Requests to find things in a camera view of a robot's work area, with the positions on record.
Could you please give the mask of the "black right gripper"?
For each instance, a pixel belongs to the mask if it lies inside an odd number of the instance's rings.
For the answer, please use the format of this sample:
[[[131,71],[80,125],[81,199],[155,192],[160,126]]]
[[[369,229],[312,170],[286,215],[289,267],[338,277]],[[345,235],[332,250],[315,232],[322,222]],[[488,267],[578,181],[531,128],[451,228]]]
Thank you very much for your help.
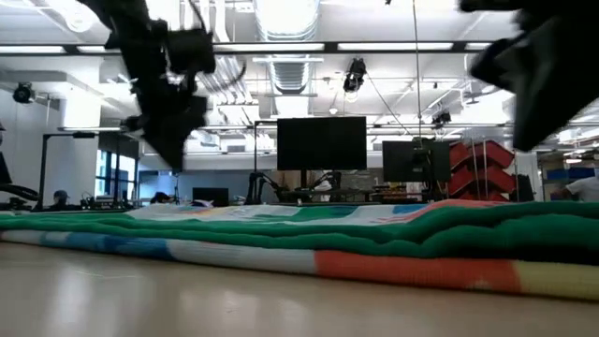
[[[519,34],[480,52],[470,75],[515,95],[513,146],[529,152],[598,98],[598,10],[514,11]]]

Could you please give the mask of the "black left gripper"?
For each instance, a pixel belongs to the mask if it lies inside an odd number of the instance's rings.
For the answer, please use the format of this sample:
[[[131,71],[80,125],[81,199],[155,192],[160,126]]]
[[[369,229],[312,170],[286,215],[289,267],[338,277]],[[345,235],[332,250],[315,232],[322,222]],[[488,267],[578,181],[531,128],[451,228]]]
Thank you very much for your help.
[[[142,130],[163,161],[183,171],[184,144],[192,131],[206,125],[207,99],[168,81],[167,58],[156,45],[123,46],[122,57],[140,109],[140,115],[126,118],[122,126]]]

